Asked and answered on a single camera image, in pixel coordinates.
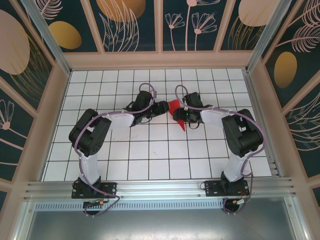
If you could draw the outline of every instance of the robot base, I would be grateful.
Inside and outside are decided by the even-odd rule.
[[[101,182],[99,178],[93,186],[107,194],[116,195],[117,193],[117,183],[116,182]],[[102,193],[96,192],[84,181],[78,178],[77,182],[72,184],[72,199],[103,199],[104,195]]]
[[[236,197],[241,196],[241,191],[247,196],[250,193],[248,182],[243,177],[238,181],[230,182],[225,177],[224,172],[221,174],[221,180],[205,181],[204,188],[207,197]]]

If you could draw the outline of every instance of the flower illustration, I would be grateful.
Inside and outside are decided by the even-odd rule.
[[[186,0],[186,3],[190,6],[190,7],[195,7],[197,5],[212,5],[212,4],[217,4],[219,3],[220,0]]]
[[[186,0],[188,4],[188,13],[186,15],[186,28],[185,28],[185,50],[188,51],[188,26],[189,26],[189,15],[190,8],[195,6],[205,6],[219,3],[220,0]]]
[[[6,106],[5,101],[3,99],[0,100],[0,129],[10,129],[10,122],[14,114],[14,110],[15,105],[11,101],[8,101]]]
[[[199,18],[199,13],[192,14],[192,25],[195,33],[194,50],[197,50],[197,37],[199,34],[211,33],[217,30],[217,25],[214,25],[216,20],[214,18],[214,13],[207,14],[204,13]]]
[[[15,110],[15,104],[11,101],[8,101],[8,104],[6,105],[6,102],[1,99],[0,100],[0,130],[9,130],[17,135],[19,135],[20,137],[23,137],[23,138],[27,138],[26,136],[16,132],[15,130],[11,129],[10,126],[11,126],[11,120],[12,120],[12,117],[14,115],[14,110]],[[4,140],[2,138],[0,138],[0,142],[2,143],[5,143],[11,147],[14,147],[16,149],[20,149],[20,150],[23,150],[24,148],[21,147],[21,146],[18,146],[18,145],[15,145],[7,140]],[[11,163],[3,163],[3,162],[0,162],[0,164],[6,164],[6,165],[16,165],[15,163],[14,164],[11,164]]]
[[[172,14],[172,17],[171,17],[171,14],[168,13],[165,15],[165,20],[170,28],[172,47],[173,47],[173,51],[175,51],[176,49],[175,49],[175,44],[174,44],[174,38],[172,36],[172,29],[184,27],[185,22],[182,21],[183,18],[181,16],[181,13],[179,13],[179,14],[174,13],[174,14]]]

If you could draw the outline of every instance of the metal base plate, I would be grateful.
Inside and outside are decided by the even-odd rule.
[[[249,187],[248,187],[248,182],[246,180],[233,182],[230,185],[228,192],[223,191],[220,185],[220,180],[205,181],[204,188],[205,188],[205,195],[207,197],[241,196],[241,191],[239,190],[239,188],[246,195],[249,195]]]
[[[101,182],[101,191],[105,191],[107,194],[116,195],[117,193],[117,183],[116,182]],[[102,193],[96,192],[91,189],[88,185],[83,183],[74,183],[72,188],[72,199],[103,199],[104,195]]]

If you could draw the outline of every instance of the red wedge block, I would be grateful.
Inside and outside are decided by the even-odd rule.
[[[174,111],[176,109],[179,109],[180,108],[180,102],[178,99],[176,100],[173,100],[173,101],[170,101],[169,102],[169,113],[171,114],[171,116],[174,115]],[[181,128],[183,129],[183,131],[185,132],[186,131],[186,128],[185,128],[185,122],[183,120],[179,120],[179,121],[176,121],[180,126]]]

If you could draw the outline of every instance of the white grid mat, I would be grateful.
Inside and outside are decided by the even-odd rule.
[[[183,84],[189,93],[200,93],[204,105],[246,108],[254,116],[241,69],[73,71],[42,179],[74,181],[79,176],[78,155],[68,135],[77,120],[88,108],[100,113],[124,108],[136,99],[142,82],[154,86],[157,102],[175,100],[175,87]],[[219,178],[230,152],[223,130],[212,124],[185,127],[183,132],[168,113],[147,124],[108,132],[98,152],[101,179]],[[271,176],[264,151],[246,166],[245,173],[251,171],[255,177]]]

